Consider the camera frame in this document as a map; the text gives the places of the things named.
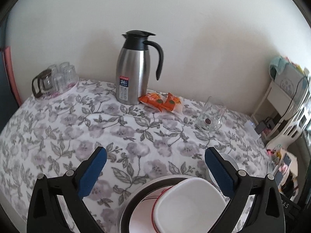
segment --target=blue gripper pad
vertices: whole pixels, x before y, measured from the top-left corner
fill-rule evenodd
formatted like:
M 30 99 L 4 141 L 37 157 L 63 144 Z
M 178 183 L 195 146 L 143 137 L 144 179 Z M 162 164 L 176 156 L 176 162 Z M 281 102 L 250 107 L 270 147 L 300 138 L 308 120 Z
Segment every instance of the blue gripper pad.
M 80 178 L 78 187 L 78 196 L 82 200 L 83 197 L 88 196 L 93 186 L 95 185 L 100 172 L 102 171 L 104 165 L 107 161 L 107 152 L 105 148 L 101 148 L 100 152 L 93 159 L 89 167 L 84 172 L 83 176 Z
M 210 149 L 205 151 L 205 163 L 215 178 L 224 196 L 234 196 L 234 181 Z

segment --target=floral tablecloth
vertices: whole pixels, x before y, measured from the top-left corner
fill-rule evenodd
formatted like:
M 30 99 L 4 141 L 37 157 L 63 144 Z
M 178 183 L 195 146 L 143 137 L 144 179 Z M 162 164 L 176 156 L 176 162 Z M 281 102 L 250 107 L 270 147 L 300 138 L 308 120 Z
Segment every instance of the floral tablecloth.
M 181 118 L 142 104 L 125 106 L 116 100 L 114 84 L 94 80 L 80 80 L 64 99 L 30 97 L 0 135 L 0 188 L 26 221 L 38 173 L 61 176 L 101 145 L 108 161 L 83 201 L 102 229 L 113 233 L 120 206 L 147 181 L 170 174 L 208 178 L 203 160 L 207 145 L 229 154 L 250 175 L 266 175 L 269 157 L 262 141 L 245 132 L 248 116 L 227 111 L 218 132 L 203 134 L 195 126 L 202 103 L 185 99 L 184 104 Z M 60 205 L 76 232 L 62 199 Z

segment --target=upside-down glass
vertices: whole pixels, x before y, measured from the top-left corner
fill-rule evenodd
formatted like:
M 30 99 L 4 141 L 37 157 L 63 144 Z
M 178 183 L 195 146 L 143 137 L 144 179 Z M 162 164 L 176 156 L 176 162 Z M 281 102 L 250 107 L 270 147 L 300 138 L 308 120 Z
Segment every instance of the upside-down glass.
M 210 96 L 197 117 L 196 123 L 198 128 L 207 132 L 219 130 L 225 112 L 226 106 L 217 98 Z
M 75 85 L 79 80 L 73 65 L 68 65 L 64 68 L 64 77 L 67 86 Z
M 48 69 L 51 69 L 51 70 L 52 70 L 52 75 L 58 73 L 58 68 L 57 68 L 57 65 L 56 65 L 56 64 L 50 65 L 50 66 L 48 67 Z
M 66 82 L 62 73 L 57 73 L 53 76 L 54 92 L 61 92 L 66 88 Z
M 69 62 L 63 62 L 59 65 L 59 68 L 58 68 L 58 72 L 59 73 L 63 73 L 64 70 L 65 70 L 65 67 L 69 66 L 70 63 Z

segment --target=stainless steel thermos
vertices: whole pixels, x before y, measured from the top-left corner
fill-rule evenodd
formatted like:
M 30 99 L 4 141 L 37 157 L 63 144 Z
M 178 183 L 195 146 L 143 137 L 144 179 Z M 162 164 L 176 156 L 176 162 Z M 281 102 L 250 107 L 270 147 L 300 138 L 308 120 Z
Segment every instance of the stainless steel thermos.
M 148 46 L 153 46 L 159 53 L 159 64 L 156 79 L 159 80 L 163 65 L 163 50 L 153 41 L 147 40 L 155 34 L 140 30 L 132 30 L 123 34 L 125 43 L 119 54 L 116 71 L 116 98 L 127 105 L 139 104 L 139 97 L 146 94 L 150 57 Z

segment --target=snack package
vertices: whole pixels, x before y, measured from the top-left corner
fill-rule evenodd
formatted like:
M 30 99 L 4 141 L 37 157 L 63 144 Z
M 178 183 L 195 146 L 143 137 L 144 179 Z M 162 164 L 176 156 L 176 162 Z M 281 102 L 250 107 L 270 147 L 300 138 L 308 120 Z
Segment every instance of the snack package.
M 166 98 L 155 91 L 150 91 L 146 95 L 140 97 L 139 100 L 148 107 L 162 112 L 162 104 Z
M 180 97 L 168 93 L 166 102 L 162 107 L 178 116 L 183 116 L 183 100 Z

